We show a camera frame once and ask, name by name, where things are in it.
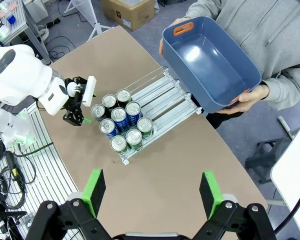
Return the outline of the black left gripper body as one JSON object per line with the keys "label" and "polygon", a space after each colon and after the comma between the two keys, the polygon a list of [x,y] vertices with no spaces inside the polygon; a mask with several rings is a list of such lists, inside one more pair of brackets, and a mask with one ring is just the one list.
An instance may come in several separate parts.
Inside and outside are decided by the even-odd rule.
{"label": "black left gripper body", "polygon": [[76,93],[74,97],[69,97],[66,101],[66,110],[72,113],[81,112],[82,99],[82,93]]}

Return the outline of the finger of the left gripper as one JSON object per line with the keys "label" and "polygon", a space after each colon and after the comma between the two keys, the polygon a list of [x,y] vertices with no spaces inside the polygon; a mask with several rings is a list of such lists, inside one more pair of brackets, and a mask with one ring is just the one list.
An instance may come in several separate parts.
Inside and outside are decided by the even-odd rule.
{"label": "finger of the left gripper", "polygon": [[91,124],[92,120],[90,118],[84,117],[83,113],[81,111],[76,111],[76,112],[72,112],[72,111],[67,111],[62,119],[73,125],[73,126],[81,126],[82,124]]}
{"label": "finger of the left gripper", "polygon": [[78,85],[78,84],[86,85],[88,81],[87,81],[86,79],[80,77],[80,76],[73,77],[73,78],[66,78],[66,79],[64,80],[64,84],[65,84],[66,87],[67,87],[70,83],[72,83],[72,82],[76,83],[77,85]]}

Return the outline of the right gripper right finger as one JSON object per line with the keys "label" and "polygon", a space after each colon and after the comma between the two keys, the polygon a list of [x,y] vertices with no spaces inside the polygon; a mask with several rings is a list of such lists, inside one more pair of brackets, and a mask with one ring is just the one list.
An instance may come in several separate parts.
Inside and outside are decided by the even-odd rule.
{"label": "right gripper right finger", "polygon": [[239,240],[275,240],[266,210],[259,203],[242,207],[226,200],[211,171],[202,173],[199,192],[207,221],[194,235],[194,240],[220,240],[226,232],[236,233]]}

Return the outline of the person's right hand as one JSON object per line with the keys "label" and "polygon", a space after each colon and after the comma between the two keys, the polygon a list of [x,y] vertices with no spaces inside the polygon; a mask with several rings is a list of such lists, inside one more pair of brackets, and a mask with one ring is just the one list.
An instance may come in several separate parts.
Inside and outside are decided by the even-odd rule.
{"label": "person's right hand", "polygon": [[[172,22],[168,27],[174,26],[176,24],[182,23],[186,20],[189,20],[189,17],[183,17],[183,18],[177,18],[174,22]],[[163,55],[163,47],[164,47],[164,41],[163,38],[160,39],[159,42],[159,55],[162,56]]]}

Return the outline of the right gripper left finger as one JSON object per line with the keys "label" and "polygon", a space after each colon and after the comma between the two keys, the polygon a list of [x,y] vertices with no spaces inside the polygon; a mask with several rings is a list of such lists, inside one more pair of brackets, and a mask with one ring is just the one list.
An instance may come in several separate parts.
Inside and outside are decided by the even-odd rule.
{"label": "right gripper left finger", "polygon": [[106,191],[104,172],[94,169],[79,197],[58,205],[42,202],[35,214],[27,240],[62,240],[69,230],[78,230],[86,240],[109,240],[111,236],[97,219]]}

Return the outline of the person's left hand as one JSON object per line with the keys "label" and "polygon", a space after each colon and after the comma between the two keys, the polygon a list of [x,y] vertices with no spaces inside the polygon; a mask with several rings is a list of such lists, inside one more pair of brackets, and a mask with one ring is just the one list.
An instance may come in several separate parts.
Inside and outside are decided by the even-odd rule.
{"label": "person's left hand", "polygon": [[266,84],[258,85],[251,92],[245,92],[238,96],[236,104],[230,106],[230,108],[224,108],[219,110],[219,114],[232,115],[235,113],[241,113],[248,111],[255,103],[266,98],[269,95],[269,88]]}

